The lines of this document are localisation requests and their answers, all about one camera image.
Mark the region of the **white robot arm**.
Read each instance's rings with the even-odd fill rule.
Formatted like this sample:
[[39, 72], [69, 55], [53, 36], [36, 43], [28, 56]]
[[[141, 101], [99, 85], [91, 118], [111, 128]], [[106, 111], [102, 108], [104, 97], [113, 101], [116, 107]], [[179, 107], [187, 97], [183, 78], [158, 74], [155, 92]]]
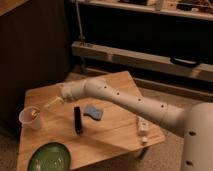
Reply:
[[59, 83], [58, 87], [63, 101], [88, 97], [108, 101], [182, 137], [180, 171], [213, 171], [213, 103], [180, 108], [120, 91], [99, 77]]

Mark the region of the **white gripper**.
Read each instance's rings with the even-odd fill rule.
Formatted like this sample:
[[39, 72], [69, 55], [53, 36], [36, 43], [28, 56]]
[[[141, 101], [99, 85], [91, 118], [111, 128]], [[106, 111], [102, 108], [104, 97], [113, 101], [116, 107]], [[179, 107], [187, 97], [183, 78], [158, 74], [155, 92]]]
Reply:
[[[60, 85], [60, 93], [64, 100], [66, 101], [75, 101], [81, 98], [85, 98], [84, 92], [85, 81], [72, 81], [67, 83], [62, 83]], [[49, 100], [44, 108], [51, 109], [53, 107], [57, 107], [58, 105], [62, 105], [64, 103], [61, 97], [54, 97]]]

